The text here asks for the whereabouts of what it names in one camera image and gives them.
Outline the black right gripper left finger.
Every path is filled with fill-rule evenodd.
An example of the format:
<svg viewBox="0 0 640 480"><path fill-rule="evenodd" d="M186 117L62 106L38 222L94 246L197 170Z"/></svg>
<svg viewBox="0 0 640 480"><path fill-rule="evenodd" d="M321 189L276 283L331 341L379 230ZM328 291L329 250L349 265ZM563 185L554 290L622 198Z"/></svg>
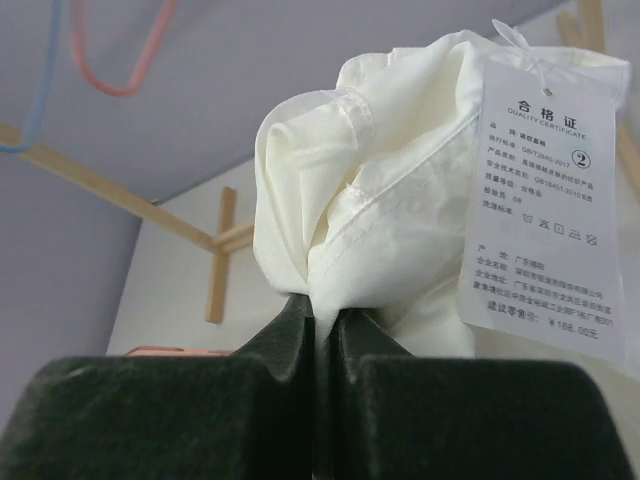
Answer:
<svg viewBox="0 0 640 480"><path fill-rule="evenodd" d="M308 479L309 301L222 356L70 357L26 386L1 437L5 479Z"/></svg>

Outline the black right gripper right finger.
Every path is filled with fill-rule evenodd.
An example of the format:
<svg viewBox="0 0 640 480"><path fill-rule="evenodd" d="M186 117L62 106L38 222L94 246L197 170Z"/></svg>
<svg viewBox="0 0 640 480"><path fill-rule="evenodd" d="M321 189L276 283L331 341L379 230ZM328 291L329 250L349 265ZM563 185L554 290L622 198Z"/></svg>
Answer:
<svg viewBox="0 0 640 480"><path fill-rule="evenodd" d="M562 362L419 358L362 310L330 336L338 479L624 479L600 391Z"/></svg>

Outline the white shirt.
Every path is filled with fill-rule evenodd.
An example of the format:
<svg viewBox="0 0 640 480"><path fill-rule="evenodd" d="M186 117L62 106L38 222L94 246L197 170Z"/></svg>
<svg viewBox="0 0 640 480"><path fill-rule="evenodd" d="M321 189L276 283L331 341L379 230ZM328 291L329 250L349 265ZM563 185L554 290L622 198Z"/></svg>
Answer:
<svg viewBox="0 0 640 480"><path fill-rule="evenodd" d="M269 284L306 295L325 354L339 313L373 308L410 352L470 358L456 283L486 62L594 86L626 102L629 62L568 47L504 47L472 31L348 60L332 90L275 107L255 142L253 249Z"/></svg>

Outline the red wire hanger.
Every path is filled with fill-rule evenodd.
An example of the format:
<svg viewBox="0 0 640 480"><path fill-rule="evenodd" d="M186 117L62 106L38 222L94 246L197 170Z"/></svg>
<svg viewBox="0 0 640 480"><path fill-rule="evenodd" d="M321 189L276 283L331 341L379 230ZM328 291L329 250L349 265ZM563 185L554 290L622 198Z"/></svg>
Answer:
<svg viewBox="0 0 640 480"><path fill-rule="evenodd" d="M84 80L97 91L111 97L131 97L137 94L149 73L152 62L174 17L178 3L161 1L140 11L140 20L127 20L111 33L107 46L97 44L97 15L104 13L94 1L70 3L70 51Z"/></svg>

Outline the blue wire hanger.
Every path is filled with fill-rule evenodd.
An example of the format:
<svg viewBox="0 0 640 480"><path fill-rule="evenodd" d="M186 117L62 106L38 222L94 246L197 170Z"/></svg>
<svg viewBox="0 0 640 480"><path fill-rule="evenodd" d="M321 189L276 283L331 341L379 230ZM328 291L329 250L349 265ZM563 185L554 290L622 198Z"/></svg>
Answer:
<svg viewBox="0 0 640 480"><path fill-rule="evenodd" d="M21 132L21 142L18 144L1 144L1 152L7 154L18 154L27 152L35 142L45 116L48 98L52 89L53 75L56 66L59 37L62 25L63 2L54 0L51 2L51 16L49 22L49 32L47 37L46 50L42 76L38 89L34 96L31 110L26 119L26 123Z"/></svg>

